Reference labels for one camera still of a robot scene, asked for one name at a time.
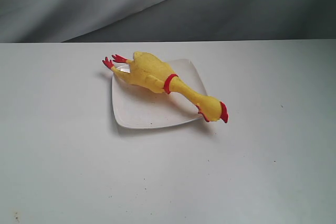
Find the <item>red comb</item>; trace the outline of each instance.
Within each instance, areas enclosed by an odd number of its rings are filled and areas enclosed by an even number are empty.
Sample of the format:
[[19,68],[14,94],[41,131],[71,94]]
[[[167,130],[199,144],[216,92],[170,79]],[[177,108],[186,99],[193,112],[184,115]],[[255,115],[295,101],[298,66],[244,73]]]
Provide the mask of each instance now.
[[224,103],[220,102],[220,105],[222,107],[222,114],[221,114],[221,119],[227,123],[227,120],[229,119],[229,114],[227,113],[227,109]]

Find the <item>red neck band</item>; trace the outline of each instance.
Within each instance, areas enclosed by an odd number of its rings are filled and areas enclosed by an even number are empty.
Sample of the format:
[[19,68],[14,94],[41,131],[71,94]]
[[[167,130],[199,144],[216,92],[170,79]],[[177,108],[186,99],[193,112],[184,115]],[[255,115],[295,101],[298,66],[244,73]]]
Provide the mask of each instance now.
[[167,78],[166,81],[164,82],[163,89],[164,89],[164,91],[165,91],[167,94],[170,94],[169,84],[170,84],[170,82],[172,81],[172,79],[173,79],[175,76],[178,76],[178,75],[175,74],[175,73],[171,74],[170,76],[168,76],[168,78]]

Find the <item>yellow rubber chicken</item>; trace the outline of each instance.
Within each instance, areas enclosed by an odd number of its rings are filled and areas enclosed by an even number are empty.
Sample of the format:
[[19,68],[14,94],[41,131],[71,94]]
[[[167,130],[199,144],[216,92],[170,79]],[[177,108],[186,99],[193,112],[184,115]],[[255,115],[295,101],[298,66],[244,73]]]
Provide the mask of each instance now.
[[127,73],[117,69],[108,57],[103,60],[104,65],[126,83],[147,88],[154,93],[180,93],[196,105],[198,113],[203,115],[206,122],[222,119],[227,123],[228,113],[224,103],[192,90],[168,63],[162,62],[155,55],[148,52],[135,52],[133,60],[119,55],[112,55],[112,57],[114,62],[130,65],[130,73]]

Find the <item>white square plate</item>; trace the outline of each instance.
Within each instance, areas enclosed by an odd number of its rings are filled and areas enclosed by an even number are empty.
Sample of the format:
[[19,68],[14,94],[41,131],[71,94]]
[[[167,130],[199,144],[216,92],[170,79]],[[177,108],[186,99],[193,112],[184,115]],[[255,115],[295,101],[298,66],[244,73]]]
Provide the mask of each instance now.
[[[207,95],[190,60],[179,59],[168,63],[193,90]],[[130,71],[128,65],[118,69]],[[112,103],[117,123],[130,129],[169,127],[203,118],[197,114],[197,107],[179,93],[155,94],[146,88],[129,85],[115,76],[112,80]]]

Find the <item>white tabletop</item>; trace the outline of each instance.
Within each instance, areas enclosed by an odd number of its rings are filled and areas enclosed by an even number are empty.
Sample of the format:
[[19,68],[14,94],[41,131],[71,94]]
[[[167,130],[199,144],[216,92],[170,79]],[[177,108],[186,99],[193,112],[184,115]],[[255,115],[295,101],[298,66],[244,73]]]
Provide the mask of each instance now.
[[[127,130],[101,62],[188,58],[229,122]],[[0,222],[334,223],[336,40],[0,44]]]

